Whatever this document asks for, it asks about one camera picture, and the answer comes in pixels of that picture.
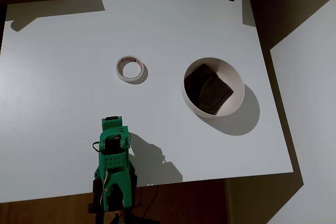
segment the floor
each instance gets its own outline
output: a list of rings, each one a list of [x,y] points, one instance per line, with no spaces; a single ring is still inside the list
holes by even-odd
[[[161,222],[228,223],[225,197],[225,180],[206,180],[136,189],[136,216]],[[88,203],[93,194],[81,194],[57,198],[28,200],[0,204],[0,223],[94,223],[95,217],[88,213]],[[105,223],[111,218],[105,214]]]

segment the roll of tape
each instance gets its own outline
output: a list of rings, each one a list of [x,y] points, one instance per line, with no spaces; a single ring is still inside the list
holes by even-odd
[[[139,66],[140,66],[140,74],[137,76],[137,77],[134,77],[134,78],[127,78],[123,75],[122,73],[122,70],[123,70],[123,67],[127,64],[127,63],[130,63],[130,62],[136,62]],[[117,61],[117,64],[115,65],[115,72],[117,73],[117,76],[125,81],[125,82],[136,82],[136,81],[139,81],[140,78],[142,77],[143,75],[143,70],[144,70],[144,66],[143,66],[143,63],[137,58],[137,57],[134,57],[134,56],[124,56],[124,57],[121,57],[118,61]]]

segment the white bowl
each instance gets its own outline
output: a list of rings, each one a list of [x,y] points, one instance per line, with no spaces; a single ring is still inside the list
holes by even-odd
[[[199,59],[195,61],[188,67],[184,75],[184,78],[189,76],[195,69],[197,69],[202,64],[207,64],[208,67],[213,69],[217,73],[218,77],[230,86],[230,88],[233,90],[233,94],[231,95],[231,97],[229,97],[229,99],[227,99],[224,102],[224,104],[219,109],[216,115],[211,115],[211,114],[208,114],[200,110],[190,101],[190,99],[188,98],[185,92],[184,81],[183,81],[182,96],[183,96],[185,103],[194,113],[196,113],[197,115],[203,116],[205,118],[218,118],[220,116],[226,116],[226,115],[232,114],[242,104],[243,99],[244,99],[244,94],[245,94],[244,83],[239,73],[229,63],[223,60],[216,59],[216,58],[203,58],[203,59]]]

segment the white wall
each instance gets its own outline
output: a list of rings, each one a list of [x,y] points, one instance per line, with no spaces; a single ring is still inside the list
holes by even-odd
[[[304,186],[269,223],[336,223],[336,0],[271,54]]]

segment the green 3d-printed part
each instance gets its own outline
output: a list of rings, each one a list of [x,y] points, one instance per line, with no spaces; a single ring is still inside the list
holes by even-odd
[[[99,140],[99,166],[95,179],[101,178],[103,193],[101,204],[105,212],[132,207],[131,178],[135,174],[129,160],[131,136],[122,126],[121,116],[102,119],[103,132]]]

